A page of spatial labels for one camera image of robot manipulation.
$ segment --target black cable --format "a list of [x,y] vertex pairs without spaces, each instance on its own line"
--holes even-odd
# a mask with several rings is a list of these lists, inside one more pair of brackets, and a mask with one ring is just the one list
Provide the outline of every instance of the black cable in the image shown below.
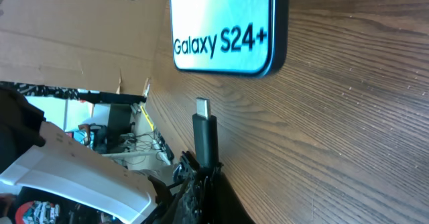
[[179,203],[179,200],[182,198],[183,194],[186,191],[186,187],[188,187],[188,183],[190,182],[190,178],[187,178],[184,182],[182,187],[180,188],[179,192],[176,195],[176,198],[174,198],[174,201],[169,206],[167,212],[164,214],[162,219],[160,220],[160,224],[164,223],[173,223],[174,220],[174,214],[176,213],[176,209]]
[[151,136],[151,133],[153,133],[153,131],[147,132],[147,133],[143,133],[143,134],[140,134],[140,135],[136,135],[135,137],[149,136],[150,138],[152,138],[153,140],[155,140],[155,138]]
[[174,188],[174,187],[176,187],[176,186],[179,186],[179,185],[183,184],[183,182],[184,182],[184,181],[185,181],[185,180],[181,180],[181,181],[179,181],[179,182],[176,182],[176,183],[174,183],[174,184],[171,184],[171,185],[167,186],[167,188],[168,188],[168,189],[172,189],[172,188]]

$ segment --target patterned fabric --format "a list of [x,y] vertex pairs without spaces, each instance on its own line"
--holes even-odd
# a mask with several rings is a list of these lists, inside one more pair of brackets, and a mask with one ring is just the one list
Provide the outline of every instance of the patterned fabric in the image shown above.
[[59,99],[79,100],[77,89],[47,87],[44,85],[31,85],[18,82],[0,82],[0,85],[10,89],[15,89],[24,96],[56,97]]

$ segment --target cardboard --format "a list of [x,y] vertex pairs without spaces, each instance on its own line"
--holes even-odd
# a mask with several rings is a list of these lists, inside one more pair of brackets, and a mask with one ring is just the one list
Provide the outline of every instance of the cardboard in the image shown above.
[[0,80],[140,95],[167,0],[3,0]]

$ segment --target wood grain surface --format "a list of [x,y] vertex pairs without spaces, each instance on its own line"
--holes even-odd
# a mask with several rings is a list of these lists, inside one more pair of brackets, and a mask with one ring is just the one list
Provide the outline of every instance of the wood grain surface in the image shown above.
[[263,79],[178,72],[170,9],[148,112],[177,156],[195,98],[256,223],[429,223],[429,0],[290,0],[288,57]]

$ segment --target cable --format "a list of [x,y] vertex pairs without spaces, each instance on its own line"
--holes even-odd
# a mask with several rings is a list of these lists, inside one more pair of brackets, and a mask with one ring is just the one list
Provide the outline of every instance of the cable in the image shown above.
[[135,151],[150,151],[150,150],[153,150],[153,149],[151,149],[150,147],[141,147],[141,146],[137,146],[135,148]]
[[140,141],[140,142],[137,142],[135,144],[135,148],[136,149],[137,148],[144,148],[144,149],[147,149],[147,150],[152,150],[154,148],[154,143],[153,142]]
[[145,156],[145,158],[144,158],[142,161],[137,162],[137,163],[130,163],[130,162],[128,162],[127,160],[123,160],[123,161],[124,161],[125,163],[127,163],[127,164],[130,164],[130,165],[136,165],[136,164],[143,163],[145,160],[146,160],[146,156]]
[[158,135],[158,129],[155,128],[154,130],[154,139],[157,138],[156,136]]
[[180,187],[179,192],[176,194],[176,197],[174,198],[173,202],[169,206],[168,210],[164,213],[159,223],[173,223],[174,222],[174,215],[177,210],[177,206],[179,203],[179,200],[183,197],[186,191],[186,187],[188,187],[188,183],[190,182],[190,178],[187,178],[183,185]]
[[136,135],[135,137],[143,137],[143,136],[148,135],[148,136],[150,136],[152,139],[155,139],[154,137],[152,137],[152,136],[150,135],[151,133],[155,133],[155,131],[150,131],[150,132],[147,132],[147,133],[143,133],[143,134],[140,134],[140,135]]
[[153,144],[154,144],[152,141],[137,141],[136,143],[137,143],[137,144],[138,144],[138,143],[151,144],[151,145],[153,145]]
[[159,161],[161,161],[161,162],[163,162],[165,165],[167,165],[167,163],[165,163],[163,160],[161,160],[161,159],[159,159],[158,158],[158,154],[159,153],[161,153],[162,151],[158,151],[157,153],[156,153],[156,155],[155,155],[155,158],[157,159],[157,160],[159,160]]
[[168,189],[172,189],[172,188],[174,188],[174,187],[176,187],[176,186],[179,186],[179,185],[183,184],[183,182],[185,182],[185,180],[181,180],[181,181],[178,181],[178,182],[176,182],[176,183],[173,183],[173,184],[171,184],[171,185],[167,186],[167,188],[168,188]]

